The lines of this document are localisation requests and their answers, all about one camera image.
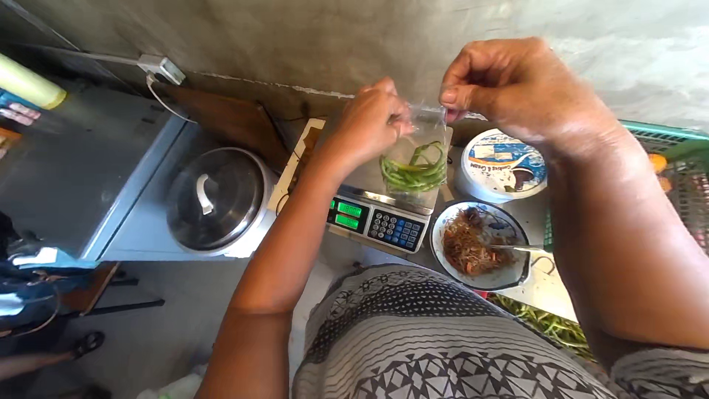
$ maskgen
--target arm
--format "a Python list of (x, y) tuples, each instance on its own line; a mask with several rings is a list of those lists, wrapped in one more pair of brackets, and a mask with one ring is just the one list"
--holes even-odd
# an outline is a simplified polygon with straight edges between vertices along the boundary
[(288, 397), (291, 314), (317, 256), (330, 201), (352, 170), (410, 131), (407, 115), (389, 78), (363, 87), (348, 105), (241, 277), (199, 398)]
[(709, 349), (709, 260), (640, 144), (542, 40), (469, 43), (440, 100), (544, 154), (554, 256), (603, 363), (648, 344)]

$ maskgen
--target electrical outlet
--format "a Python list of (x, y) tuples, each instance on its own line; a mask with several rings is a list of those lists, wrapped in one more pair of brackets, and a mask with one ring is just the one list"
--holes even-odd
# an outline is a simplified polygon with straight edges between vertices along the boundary
[(161, 55), (143, 54), (138, 58), (138, 66), (146, 72), (162, 75), (165, 79), (176, 85), (181, 85), (185, 76), (181, 70), (168, 57)]

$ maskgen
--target lid handle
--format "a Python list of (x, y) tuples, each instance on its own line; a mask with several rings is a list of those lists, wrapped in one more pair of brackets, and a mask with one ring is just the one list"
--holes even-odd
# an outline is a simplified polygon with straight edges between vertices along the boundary
[(206, 173), (197, 178), (197, 200), (202, 206), (202, 214), (210, 214), (214, 210), (214, 204), (207, 198), (207, 193), (204, 192), (204, 182), (207, 179), (209, 179), (209, 176)]

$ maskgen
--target white cable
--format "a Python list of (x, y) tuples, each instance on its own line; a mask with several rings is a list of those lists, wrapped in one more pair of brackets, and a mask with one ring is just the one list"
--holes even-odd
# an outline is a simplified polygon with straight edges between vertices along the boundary
[(147, 89), (150, 90), (150, 92), (151, 92), (152, 95), (155, 97), (155, 99), (156, 99), (160, 104), (162, 104), (162, 106), (164, 106), (166, 110), (168, 110), (168, 111), (172, 112), (173, 114), (179, 116), (180, 118), (184, 119), (185, 121), (192, 122), (193, 124), (196, 124), (197, 122), (193, 121), (192, 119), (186, 118), (185, 116), (182, 116), (182, 115), (176, 113), (175, 111), (173, 111), (172, 108), (170, 108), (169, 106), (167, 106), (167, 104), (165, 104), (165, 103), (160, 99), (160, 97), (157, 96), (157, 93), (155, 93), (155, 90), (152, 89), (152, 83), (153, 83), (154, 81), (155, 81), (155, 75), (153, 75), (152, 72), (148, 73), (148, 74), (145, 76), (145, 83), (147, 83)]

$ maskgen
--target person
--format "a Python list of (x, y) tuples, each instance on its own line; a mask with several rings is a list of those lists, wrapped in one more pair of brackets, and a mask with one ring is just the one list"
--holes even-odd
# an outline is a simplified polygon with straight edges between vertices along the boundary
[(37, 371), (54, 364), (77, 360), (100, 348), (105, 339), (106, 335), (103, 332), (95, 331), (76, 340), (70, 350), (58, 354), (35, 353), (0, 357), (0, 381), (30, 373), (31, 371)]
[[(554, 256), (595, 357), (638, 398), (707, 398), (709, 261), (647, 154), (539, 38), (468, 43), (448, 121), (483, 114), (549, 169)], [(291, 312), (338, 186), (407, 134), (389, 78), (360, 89), (250, 261), (199, 398), (286, 398)], [(336, 281), (312, 311), (295, 398), (610, 398), (563, 351), (470, 289), (413, 266)]]

